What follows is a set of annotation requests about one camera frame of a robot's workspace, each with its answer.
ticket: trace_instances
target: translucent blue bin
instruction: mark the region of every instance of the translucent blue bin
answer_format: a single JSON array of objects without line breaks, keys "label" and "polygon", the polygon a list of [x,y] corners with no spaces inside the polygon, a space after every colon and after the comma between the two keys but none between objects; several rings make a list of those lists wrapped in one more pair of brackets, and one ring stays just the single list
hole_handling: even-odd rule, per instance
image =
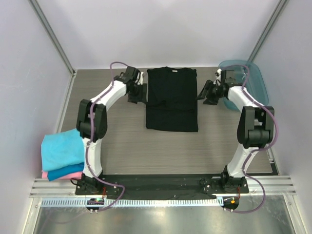
[{"label": "translucent blue bin", "polygon": [[[249,68],[249,78],[246,83],[246,89],[247,91],[256,99],[258,102],[268,105],[269,104],[269,97],[267,93],[267,89],[265,88],[265,84],[263,82],[263,78],[261,75],[261,72],[257,65],[255,65],[253,62],[248,62],[244,60],[227,60],[223,61],[219,64],[219,68],[224,69],[228,66],[232,65],[245,65]],[[229,67],[226,70],[234,70],[235,73],[235,79],[239,83],[243,83],[245,80],[244,73],[247,73],[243,67],[240,66],[233,66]],[[233,111],[238,111],[238,108],[235,106],[235,104],[231,101],[229,101],[227,98],[223,98],[225,106]]]}]

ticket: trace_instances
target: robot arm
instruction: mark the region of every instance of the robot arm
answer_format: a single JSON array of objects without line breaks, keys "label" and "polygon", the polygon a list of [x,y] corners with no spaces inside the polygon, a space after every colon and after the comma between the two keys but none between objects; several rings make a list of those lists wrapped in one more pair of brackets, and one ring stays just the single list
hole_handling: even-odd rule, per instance
[{"label": "robot arm", "polygon": [[[143,84],[143,72],[140,72],[134,67],[127,67],[125,73],[114,77],[114,85],[110,85],[99,95],[91,100],[82,100],[79,106],[77,129],[80,136],[83,138],[84,150],[86,151],[87,143],[91,139],[91,123],[90,123],[90,107],[99,97],[103,96],[94,107],[94,136],[93,142],[89,145],[88,159],[89,165],[96,176],[102,172],[101,166],[101,143],[102,138],[107,131],[107,111],[121,97],[128,94],[128,101],[137,103],[138,101],[145,102],[147,85]],[[83,173],[88,177],[93,177],[90,173],[87,163],[83,169]]]},{"label": "robot arm", "polygon": [[[217,105],[220,98],[232,101],[241,112],[237,128],[237,140],[240,143],[232,161],[221,173],[221,186],[223,188],[237,188],[245,183],[243,164],[249,154],[251,157],[245,164],[246,171],[259,148],[264,148],[273,139],[274,122],[267,112],[260,106],[242,85],[237,83],[232,71],[221,71],[216,73],[216,80],[208,80],[197,97],[205,99],[204,104]],[[273,115],[274,109],[266,107]]]}]

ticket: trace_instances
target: black metal base plate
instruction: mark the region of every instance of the black metal base plate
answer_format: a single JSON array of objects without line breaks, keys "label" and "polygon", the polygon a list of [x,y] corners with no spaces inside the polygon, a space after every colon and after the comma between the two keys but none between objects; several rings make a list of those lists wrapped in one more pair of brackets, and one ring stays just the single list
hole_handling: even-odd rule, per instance
[{"label": "black metal base plate", "polygon": [[[102,175],[104,181],[125,186],[123,199],[130,200],[197,200],[214,199],[212,194],[237,193],[225,191],[218,185],[220,174],[181,174],[181,175]],[[106,187],[106,195],[109,199],[116,199],[121,188]],[[248,193],[248,186],[240,190]],[[76,195],[95,195],[88,190],[76,187]]]}]

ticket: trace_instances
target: folded towel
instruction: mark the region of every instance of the folded towel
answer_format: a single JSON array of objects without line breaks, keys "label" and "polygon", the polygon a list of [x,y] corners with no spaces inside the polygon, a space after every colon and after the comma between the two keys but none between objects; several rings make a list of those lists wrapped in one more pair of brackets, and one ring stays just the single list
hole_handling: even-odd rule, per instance
[{"label": "folded towel", "polygon": [[82,138],[76,129],[45,135],[41,144],[42,170],[57,170],[84,162]]},{"label": "folded towel", "polygon": [[[75,173],[70,173],[68,175],[62,176],[59,179],[71,179],[71,178],[76,178],[76,179],[81,179],[82,172],[75,172]],[[48,178],[48,173],[47,172],[42,172],[42,179],[47,179]]]},{"label": "folded towel", "polygon": [[83,171],[83,167],[84,167],[84,162],[80,164],[76,164],[76,165],[70,165],[70,166],[63,167],[57,170],[49,171],[47,177],[49,181],[52,181],[52,180],[61,178],[71,173],[81,172]]}]

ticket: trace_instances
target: pink towel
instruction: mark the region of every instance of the pink towel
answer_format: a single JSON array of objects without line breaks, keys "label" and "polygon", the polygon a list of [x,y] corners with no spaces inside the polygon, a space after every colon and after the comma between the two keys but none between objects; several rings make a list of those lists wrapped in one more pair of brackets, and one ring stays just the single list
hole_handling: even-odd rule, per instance
[{"label": "pink towel", "polygon": [[[65,175],[59,179],[71,179],[71,178],[78,178],[80,179],[82,175],[82,172],[75,172],[75,173],[70,173],[68,175]],[[47,179],[48,178],[48,173],[47,172],[42,172],[42,179]]]}]

